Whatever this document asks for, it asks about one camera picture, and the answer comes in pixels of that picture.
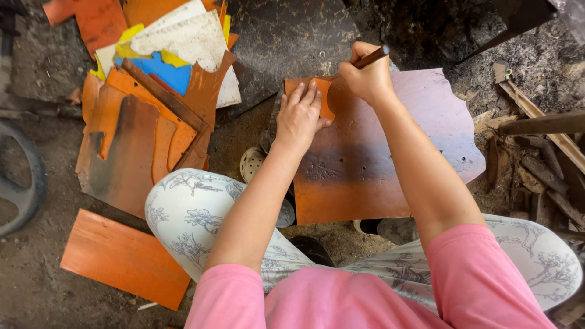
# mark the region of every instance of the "white patterned pants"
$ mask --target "white patterned pants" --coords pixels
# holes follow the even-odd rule
[[[245,188],[245,184],[226,176],[181,169],[170,173],[150,192],[146,202],[148,225],[195,282],[202,275],[224,216]],[[556,234],[530,221],[484,217],[543,310],[558,305],[577,290],[583,276],[579,260]],[[278,281],[305,266],[320,265],[275,228],[261,267],[264,291],[269,292]],[[372,273],[397,294],[437,313],[431,273],[419,240],[343,269]]]

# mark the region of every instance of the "right hand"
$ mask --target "right hand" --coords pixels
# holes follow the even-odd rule
[[[357,63],[378,48],[380,46],[355,42],[352,46],[352,58],[339,63],[339,73],[345,78],[349,88],[371,107],[374,107],[377,100],[395,97],[390,81],[390,58],[386,56],[362,69],[356,68],[352,63]]]

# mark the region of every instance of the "pink sleeve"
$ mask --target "pink sleeve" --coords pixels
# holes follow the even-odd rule
[[[239,264],[205,271],[185,324],[185,329],[195,328],[266,328],[260,275]]]
[[[454,328],[555,328],[494,234],[456,226],[427,250],[439,316]]]

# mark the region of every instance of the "left hand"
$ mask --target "left hand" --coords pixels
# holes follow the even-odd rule
[[[297,153],[305,155],[315,132],[323,127],[331,126],[328,118],[319,118],[321,111],[321,92],[317,90],[313,82],[309,85],[309,91],[301,100],[304,83],[300,83],[292,92],[288,100],[286,95],[280,103],[280,112],[276,118],[276,139],[274,143]]]

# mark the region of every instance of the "ground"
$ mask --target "ground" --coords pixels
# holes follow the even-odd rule
[[[82,86],[85,73],[95,68],[79,38],[75,21],[51,28],[44,16],[43,0],[24,0],[30,16],[18,20],[23,36],[15,44],[12,91],[24,96],[57,100]],[[401,70],[445,67],[453,92],[478,94],[467,103],[472,116],[496,109],[496,116],[517,111],[493,84],[491,64],[510,62],[515,82],[545,111],[583,109],[585,62],[562,21],[549,22],[495,49],[453,67],[452,63],[502,31],[505,26],[490,1],[434,2],[423,0],[362,0],[351,9],[362,39],[388,41],[392,59]],[[210,171],[242,180],[241,154],[256,145],[266,128],[272,103],[269,98],[231,123],[216,130],[209,146]],[[179,311],[162,306],[137,311],[148,301],[59,268],[79,208],[88,209],[125,225],[149,232],[146,223],[80,191],[74,174],[83,122],[42,118],[19,122],[37,143],[49,182],[47,200],[34,220],[22,231],[0,240],[0,328],[165,328],[182,327],[191,301]],[[5,141],[0,169],[21,182],[30,180],[22,152]],[[485,140],[477,138],[478,147]],[[511,175],[489,192],[484,175],[469,184],[481,210],[501,214],[509,205]],[[0,223],[15,209],[0,203]],[[338,266],[392,248],[377,236],[358,234],[349,222],[282,230],[287,238],[309,235],[320,240]]]

